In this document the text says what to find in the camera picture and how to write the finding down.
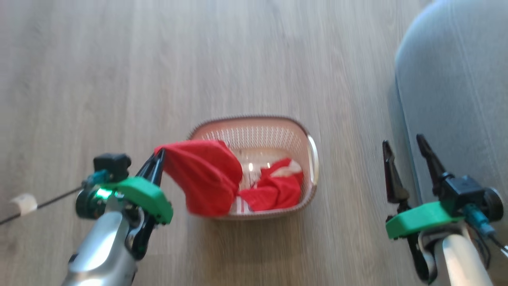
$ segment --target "green led light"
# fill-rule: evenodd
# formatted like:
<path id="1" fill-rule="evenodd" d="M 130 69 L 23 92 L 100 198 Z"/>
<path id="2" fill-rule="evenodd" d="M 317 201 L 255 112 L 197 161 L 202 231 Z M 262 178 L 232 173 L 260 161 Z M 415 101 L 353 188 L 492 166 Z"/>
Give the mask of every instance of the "green led light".
<path id="1" fill-rule="evenodd" d="M 100 188 L 97 190 L 96 196 L 101 197 L 102 199 L 108 199 L 112 193 L 113 191 Z"/>

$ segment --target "white tape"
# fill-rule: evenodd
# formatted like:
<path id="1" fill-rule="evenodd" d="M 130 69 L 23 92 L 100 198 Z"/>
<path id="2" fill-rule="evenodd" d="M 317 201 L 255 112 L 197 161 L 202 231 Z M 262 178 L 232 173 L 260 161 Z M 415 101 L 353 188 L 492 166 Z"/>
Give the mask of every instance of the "white tape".
<path id="1" fill-rule="evenodd" d="M 11 203 L 17 204 L 21 215 L 26 215 L 37 209 L 37 201 L 31 194 L 22 194 L 11 200 Z"/>

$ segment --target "perforated basket wall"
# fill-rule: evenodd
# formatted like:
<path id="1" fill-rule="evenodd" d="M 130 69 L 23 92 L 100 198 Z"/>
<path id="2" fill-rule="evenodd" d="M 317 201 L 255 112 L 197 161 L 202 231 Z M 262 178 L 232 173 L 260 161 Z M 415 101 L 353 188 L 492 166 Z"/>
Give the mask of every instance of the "perforated basket wall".
<path id="1" fill-rule="evenodd" d="M 229 216 L 222 219 L 261 219 L 287 215 L 305 208 L 316 192 L 319 175 L 318 152 L 314 140 L 303 126 L 283 117 L 239 117 L 206 122 L 189 139 L 222 140 L 240 161 L 243 180 L 240 189 L 249 188 L 260 176 L 260 168 L 282 158 L 297 161 L 304 182 L 298 205 L 289 209 L 253 212 L 237 197 Z"/>

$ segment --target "red towel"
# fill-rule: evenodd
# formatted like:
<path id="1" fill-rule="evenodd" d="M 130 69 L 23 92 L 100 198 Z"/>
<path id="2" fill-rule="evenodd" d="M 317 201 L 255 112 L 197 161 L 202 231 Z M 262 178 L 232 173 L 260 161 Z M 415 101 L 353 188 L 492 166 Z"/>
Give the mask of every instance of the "red towel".
<path id="1" fill-rule="evenodd" d="M 242 166 L 223 141 L 189 140 L 155 148 L 166 150 L 164 171 L 185 192 L 190 213 L 217 217 L 229 213 L 242 180 Z"/>
<path id="2" fill-rule="evenodd" d="M 256 185 L 241 190 L 239 195 L 253 211 L 286 209 L 300 201 L 302 182 L 302 168 L 296 161 L 286 158 L 270 168 L 262 168 Z"/>

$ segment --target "gray couch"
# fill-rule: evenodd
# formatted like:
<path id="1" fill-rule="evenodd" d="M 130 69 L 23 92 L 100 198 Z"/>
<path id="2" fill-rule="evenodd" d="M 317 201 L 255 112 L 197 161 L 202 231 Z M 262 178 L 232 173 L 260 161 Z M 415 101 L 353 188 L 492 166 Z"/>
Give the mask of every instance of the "gray couch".
<path id="1" fill-rule="evenodd" d="M 448 171 L 471 175 L 508 202 L 508 1 L 435 1 L 401 43 L 396 80 L 421 203 L 436 198 L 417 133 Z M 505 242 L 507 208 L 494 224 Z M 494 263 L 504 265 L 495 276 L 508 282 L 508 260 L 495 252 Z"/>

